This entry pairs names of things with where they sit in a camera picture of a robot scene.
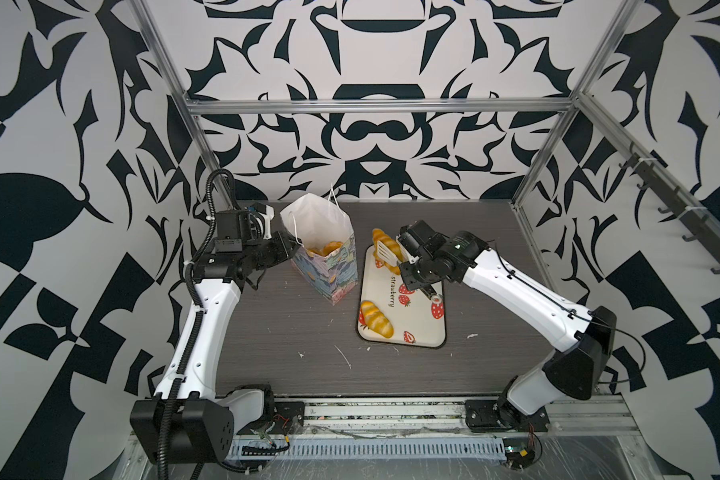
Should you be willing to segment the ring shaped fake bread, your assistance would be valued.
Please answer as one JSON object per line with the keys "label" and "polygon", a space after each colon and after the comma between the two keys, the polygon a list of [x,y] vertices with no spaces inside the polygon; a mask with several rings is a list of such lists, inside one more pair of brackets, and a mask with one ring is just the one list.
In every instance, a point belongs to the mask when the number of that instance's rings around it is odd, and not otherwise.
{"label": "ring shaped fake bread", "polygon": [[310,256],[328,257],[334,251],[339,250],[342,246],[342,242],[331,241],[323,245],[321,248],[308,248],[307,251]]}

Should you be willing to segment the column fake croissant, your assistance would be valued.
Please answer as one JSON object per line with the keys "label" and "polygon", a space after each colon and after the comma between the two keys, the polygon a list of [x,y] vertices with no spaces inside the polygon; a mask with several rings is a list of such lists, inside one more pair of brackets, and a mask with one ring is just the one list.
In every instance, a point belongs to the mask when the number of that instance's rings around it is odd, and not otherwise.
{"label": "column fake croissant", "polygon": [[[378,239],[378,238],[381,238],[381,239],[383,240],[383,242],[388,245],[388,248],[389,248],[390,250],[393,250],[393,251],[395,252],[395,254],[396,254],[396,255],[398,256],[398,258],[400,259],[400,264],[401,264],[401,263],[404,263],[404,262],[406,261],[406,258],[405,258],[404,254],[403,254],[402,248],[401,248],[401,246],[399,245],[399,243],[398,243],[395,239],[393,239],[392,237],[390,237],[389,235],[387,235],[383,230],[381,230],[381,229],[379,229],[379,228],[375,228],[375,229],[372,231],[373,246],[374,246],[374,240],[375,240],[375,239]],[[390,272],[392,272],[393,274],[395,274],[395,275],[400,275],[400,268],[399,268],[399,267],[398,267],[398,268],[395,268],[395,269],[390,269],[384,262],[382,262],[382,261],[380,261],[380,260],[377,259],[376,255],[375,255],[375,248],[374,248],[374,257],[376,258],[376,263],[377,263],[377,266],[378,266],[378,267],[384,266],[384,267],[386,267]]]}

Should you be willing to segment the colourful printed paper bag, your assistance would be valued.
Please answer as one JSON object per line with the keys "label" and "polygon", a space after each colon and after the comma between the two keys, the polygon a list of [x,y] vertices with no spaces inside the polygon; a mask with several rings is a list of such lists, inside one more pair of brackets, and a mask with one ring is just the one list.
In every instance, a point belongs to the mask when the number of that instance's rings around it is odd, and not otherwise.
{"label": "colourful printed paper bag", "polygon": [[[282,210],[281,220],[300,242],[293,266],[320,295],[337,304],[358,283],[355,233],[349,215],[335,197],[306,193]],[[309,255],[308,248],[321,248],[331,241],[343,246],[328,257]]]}

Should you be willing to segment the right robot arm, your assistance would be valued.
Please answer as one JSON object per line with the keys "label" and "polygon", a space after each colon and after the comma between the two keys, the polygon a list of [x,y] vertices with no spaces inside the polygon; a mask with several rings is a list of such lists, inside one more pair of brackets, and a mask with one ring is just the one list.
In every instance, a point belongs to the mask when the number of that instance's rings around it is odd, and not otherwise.
{"label": "right robot arm", "polygon": [[586,401],[604,385],[601,376],[621,331],[611,310],[564,298],[467,231],[447,236],[417,221],[402,227],[397,240],[409,255],[399,266],[408,289],[433,297],[435,284],[443,280],[463,284],[503,305],[552,347],[542,362],[513,377],[493,403],[466,403],[471,431],[530,432],[548,404],[563,398]]}

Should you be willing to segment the white and steel tongs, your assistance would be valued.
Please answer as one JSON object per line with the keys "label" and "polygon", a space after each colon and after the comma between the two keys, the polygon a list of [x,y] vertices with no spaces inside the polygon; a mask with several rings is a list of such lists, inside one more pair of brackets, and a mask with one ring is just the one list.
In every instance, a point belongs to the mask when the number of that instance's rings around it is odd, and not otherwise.
{"label": "white and steel tongs", "polygon": [[[378,260],[384,262],[390,269],[398,268],[400,265],[400,259],[393,250],[388,248],[388,245],[383,242],[381,238],[374,240],[375,255]],[[419,288],[429,300],[434,303],[441,303],[442,297],[436,293],[436,290],[432,286],[425,286]]]}

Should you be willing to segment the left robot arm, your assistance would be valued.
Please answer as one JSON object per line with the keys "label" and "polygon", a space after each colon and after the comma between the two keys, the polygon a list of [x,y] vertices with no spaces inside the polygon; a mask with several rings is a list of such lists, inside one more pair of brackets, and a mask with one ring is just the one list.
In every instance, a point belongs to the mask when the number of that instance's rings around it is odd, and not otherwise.
{"label": "left robot arm", "polygon": [[[216,207],[213,190],[232,198],[227,210]],[[257,290],[272,268],[290,261],[300,244],[292,234],[275,230],[271,206],[243,207],[235,200],[235,179],[217,169],[206,181],[209,230],[185,261],[183,281],[191,299],[188,318],[167,370],[151,398],[139,400],[130,424],[160,479],[173,465],[191,464],[198,478],[207,464],[250,474],[262,463],[230,463],[233,440],[242,430],[267,429],[275,402],[269,385],[239,387],[220,397],[216,380],[224,338],[245,289]]]}

